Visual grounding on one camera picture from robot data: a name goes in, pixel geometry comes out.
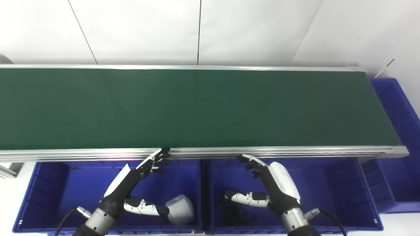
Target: cable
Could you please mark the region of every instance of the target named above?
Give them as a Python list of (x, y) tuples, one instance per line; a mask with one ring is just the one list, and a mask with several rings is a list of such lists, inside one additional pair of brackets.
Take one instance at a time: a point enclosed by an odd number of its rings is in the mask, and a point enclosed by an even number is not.
[(338, 220), (338, 218), (337, 218), (335, 215), (333, 215), (331, 212), (329, 212), (329, 211), (327, 211), (327, 210), (324, 210), (324, 209), (319, 209), (319, 211), (320, 211), (321, 213), (323, 213), (324, 215), (327, 215), (327, 216), (329, 216), (331, 219), (333, 219), (333, 220), (334, 220), (334, 221), (338, 224), (338, 226), (340, 227), (341, 232), (343, 233), (343, 235), (344, 235), (344, 236), (347, 236), (347, 233), (346, 233), (346, 231), (344, 230), (343, 225), (341, 224), (341, 222)]
[(61, 227), (63, 226), (64, 222), (67, 220), (67, 218), (74, 212), (76, 211), (77, 207), (73, 207), (70, 209), (70, 211), (67, 212), (67, 214), (63, 217), (63, 219), (61, 220), (60, 224), (58, 225), (57, 231), (55, 232), (54, 236), (58, 236), (58, 234), (60, 233)]

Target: white roll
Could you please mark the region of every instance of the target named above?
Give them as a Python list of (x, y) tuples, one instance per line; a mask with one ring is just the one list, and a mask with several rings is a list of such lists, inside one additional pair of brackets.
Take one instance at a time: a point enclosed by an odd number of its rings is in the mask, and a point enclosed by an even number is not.
[(165, 206), (169, 208), (168, 218), (173, 225), (186, 225), (195, 219), (194, 207), (184, 194), (167, 201)]

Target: metal rail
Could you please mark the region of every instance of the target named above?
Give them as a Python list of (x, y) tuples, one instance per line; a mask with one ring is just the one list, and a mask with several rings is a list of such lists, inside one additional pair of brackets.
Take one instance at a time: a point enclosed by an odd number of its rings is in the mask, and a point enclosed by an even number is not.
[(360, 67), (295, 66), (158, 66), (158, 65), (66, 65), (66, 64), (0, 64), (0, 68), (43, 69), (119, 69), (119, 70), (235, 70), (235, 71), (362, 71)]
[[(0, 150), (1, 162), (52, 162), (139, 160), (156, 148)], [(404, 146), (310, 146), (310, 147), (201, 147), (173, 148), (173, 159), (233, 158), (247, 153), (257, 157), (359, 157), (392, 158), (408, 155)]]

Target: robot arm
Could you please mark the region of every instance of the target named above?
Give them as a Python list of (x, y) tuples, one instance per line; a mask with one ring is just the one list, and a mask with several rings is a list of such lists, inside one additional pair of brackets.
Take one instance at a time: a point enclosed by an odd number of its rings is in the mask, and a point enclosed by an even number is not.
[(104, 199), (74, 236), (104, 236), (125, 211), (145, 215), (167, 215), (169, 209), (144, 199), (131, 197), (138, 182), (151, 172), (162, 173), (155, 165), (168, 163), (170, 148), (161, 148), (142, 161), (134, 170), (128, 164), (120, 171), (105, 192)]
[(268, 197), (259, 192), (227, 191), (225, 198), (242, 204), (257, 207), (268, 207), (282, 220), (289, 236), (320, 235), (309, 225), (300, 208), (300, 195), (289, 172), (280, 163), (265, 164), (258, 158), (242, 154), (236, 157), (242, 163), (249, 163), (245, 168), (255, 169), (254, 178), (260, 177), (267, 189)]

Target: blue storage crate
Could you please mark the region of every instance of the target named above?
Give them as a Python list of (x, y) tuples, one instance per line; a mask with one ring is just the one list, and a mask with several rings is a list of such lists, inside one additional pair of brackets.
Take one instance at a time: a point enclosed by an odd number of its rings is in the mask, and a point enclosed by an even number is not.
[[(357, 158), (265, 158), (283, 164), (293, 178), (306, 212), (315, 207), (326, 209), (338, 217), (347, 231), (383, 230), (381, 220), (370, 194)], [(281, 220), (268, 208), (241, 205), (247, 214), (257, 219), (240, 226), (225, 226), (229, 212), (222, 210), (221, 197), (226, 190), (267, 192), (261, 179), (253, 179), (245, 163), (235, 159), (208, 160), (210, 174), (209, 227), (214, 234), (287, 233)], [(320, 233), (341, 233), (337, 224), (320, 214), (310, 220)]]
[(377, 159), (362, 167), (380, 213), (420, 212), (420, 121), (398, 81), (370, 79), (383, 108), (410, 155)]
[[(111, 181), (126, 163), (135, 167), (140, 161), (37, 163), (13, 232), (51, 235), (72, 207), (83, 206), (93, 212)], [(150, 174), (139, 182), (131, 195), (164, 205), (168, 200), (184, 194), (194, 206), (195, 221), (187, 226), (173, 226), (166, 216), (126, 212), (116, 221), (109, 234), (202, 232), (200, 161), (172, 160), (160, 166), (165, 169), (165, 174)], [(63, 225), (62, 235), (71, 235), (85, 221), (86, 218), (75, 212)]]

